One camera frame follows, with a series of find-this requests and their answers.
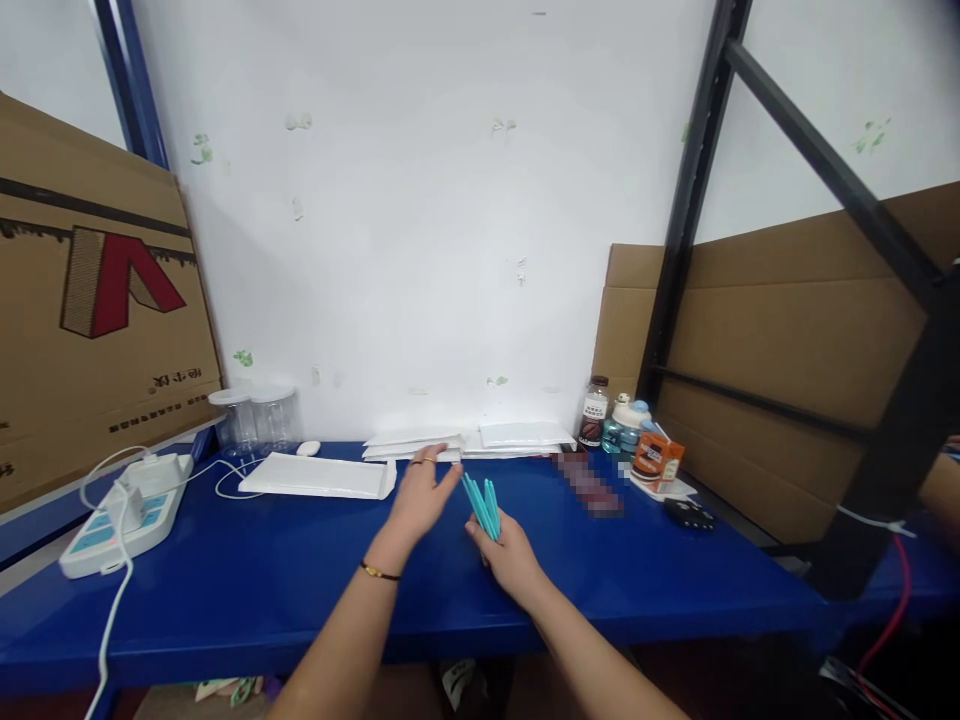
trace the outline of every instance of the power strip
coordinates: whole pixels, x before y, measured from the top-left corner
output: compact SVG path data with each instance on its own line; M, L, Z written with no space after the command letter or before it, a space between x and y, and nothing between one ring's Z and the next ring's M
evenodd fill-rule
M177 460L183 476L190 477L193 458L178 455ZM131 558L156 547L170 534L185 489L186 485L183 484L143 500L143 523L123 536ZM123 558L107 510L95 510L60 556L60 569L73 580L98 573L107 574L122 567Z

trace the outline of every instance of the red logo on cardboard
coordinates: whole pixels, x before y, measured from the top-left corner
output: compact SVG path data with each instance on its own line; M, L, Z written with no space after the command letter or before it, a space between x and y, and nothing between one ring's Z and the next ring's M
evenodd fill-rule
M87 338L122 330L129 324L128 293L162 313L187 304L143 240L75 227L60 327Z

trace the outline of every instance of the black bracelet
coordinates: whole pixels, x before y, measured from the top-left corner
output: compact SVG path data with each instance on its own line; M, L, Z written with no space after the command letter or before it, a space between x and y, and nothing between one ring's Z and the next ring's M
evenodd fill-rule
M377 570L376 568L370 567L363 560L360 561L360 567L362 567L364 571L367 573L367 575L369 575L370 577L379 577L379 578L383 578L384 580L393 580L394 582L400 582L399 575L387 575L382 570Z

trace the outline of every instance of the woman's left hand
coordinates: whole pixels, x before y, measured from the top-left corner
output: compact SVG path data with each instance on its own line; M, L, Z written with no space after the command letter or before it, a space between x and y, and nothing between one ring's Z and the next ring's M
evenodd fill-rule
M389 530L391 536L409 543L411 550L440 519L447 500L463 475L463 465L454 465L437 484L437 456L446 449L446 443L431 445L422 448L410 461L384 525L384 530Z

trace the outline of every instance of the bottle label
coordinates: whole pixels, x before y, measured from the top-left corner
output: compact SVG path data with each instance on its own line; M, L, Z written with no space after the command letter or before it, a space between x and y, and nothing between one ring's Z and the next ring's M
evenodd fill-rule
M603 419L607 416L606 400L587 398L583 401L583 419L577 438L584 447L600 447L603 436Z

